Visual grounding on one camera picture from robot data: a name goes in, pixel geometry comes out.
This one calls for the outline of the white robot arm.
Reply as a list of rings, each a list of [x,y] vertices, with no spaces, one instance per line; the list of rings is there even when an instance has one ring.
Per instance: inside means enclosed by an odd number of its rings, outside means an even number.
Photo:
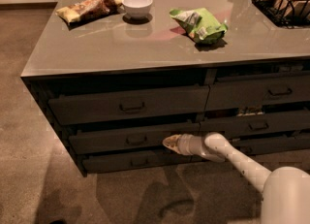
[[[216,132],[204,137],[172,135],[163,139],[163,146],[184,156],[230,161],[262,194],[261,224],[310,224],[310,175],[303,170],[281,167],[270,171]]]

